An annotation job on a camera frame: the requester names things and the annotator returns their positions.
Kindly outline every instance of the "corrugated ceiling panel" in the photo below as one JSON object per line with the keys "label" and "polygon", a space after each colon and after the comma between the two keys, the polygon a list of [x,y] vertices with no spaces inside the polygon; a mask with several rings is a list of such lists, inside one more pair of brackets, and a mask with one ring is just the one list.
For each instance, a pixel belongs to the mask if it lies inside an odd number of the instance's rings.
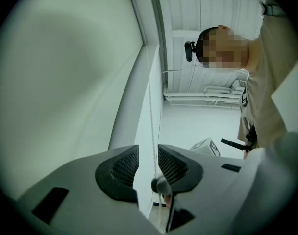
{"label": "corrugated ceiling panel", "polygon": [[[217,25],[230,27],[236,34],[254,39],[259,36],[262,24],[259,0],[168,0],[172,30],[203,31]],[[192,62],[185,58],[184,43],[196,38],[173,38],[173,67],[180,72],[173,73],[172,92],[200,92],[206,85],[228,86],[235,79],[244,78],[236,73],[212,73],[202,68],[196,57]]]}

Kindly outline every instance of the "neck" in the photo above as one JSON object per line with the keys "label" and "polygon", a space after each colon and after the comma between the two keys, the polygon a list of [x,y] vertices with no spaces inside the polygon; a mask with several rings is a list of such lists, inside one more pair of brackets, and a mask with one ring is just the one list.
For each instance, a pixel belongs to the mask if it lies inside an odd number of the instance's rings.
{"label": "neck", "polygon": [[248,61],[244,69],[249,72],[249,74],[255,73],[258,63],[261,57],[261,47],[258,39],[248,40]]}

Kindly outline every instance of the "white ceiling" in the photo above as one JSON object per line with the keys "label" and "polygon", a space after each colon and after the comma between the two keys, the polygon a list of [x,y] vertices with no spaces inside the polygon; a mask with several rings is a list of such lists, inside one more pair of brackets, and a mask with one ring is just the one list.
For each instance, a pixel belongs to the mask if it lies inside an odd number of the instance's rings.
{"label": "white ceiling", "polygon": [[160,0],[165,27],[168,70],[168,92],[202,92],[206,85],[231,86],[234,80],[245,80],[237,72],[213,73],[197,61],[187,62],[184,43],[196,41],[202,31],[225,25],[236,34],[254,39],[262,24],[259,0]]}

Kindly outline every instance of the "air conditioning unit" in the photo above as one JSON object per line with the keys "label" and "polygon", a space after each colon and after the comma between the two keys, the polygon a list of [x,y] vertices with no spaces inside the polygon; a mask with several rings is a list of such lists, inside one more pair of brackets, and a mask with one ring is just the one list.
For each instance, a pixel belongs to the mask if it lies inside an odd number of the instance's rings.
{"label": "air conditioning unit", "polygon": [[244,88],[246,87],[246,84],[247,84],[246,81],[235,80],[234,83],[232,84],[232,89],[238,90],[238,91],[243,91]]}

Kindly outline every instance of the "shirt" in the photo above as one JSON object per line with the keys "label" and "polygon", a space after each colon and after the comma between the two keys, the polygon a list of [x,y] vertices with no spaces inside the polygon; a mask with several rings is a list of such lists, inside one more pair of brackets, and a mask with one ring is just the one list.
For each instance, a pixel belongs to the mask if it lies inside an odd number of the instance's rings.
{"label": "shirt", "polygon": [[[267,0],[266,5],[279,4]],[[271,99],[298,59],[298,35],[287,16],[265,15],[258,41],[262,56],[240,99],[241,119],[238,139],[248,144],[246,134],[254,125],[257,142],[254,148],[266,147],[286,134],[284,121]]]}

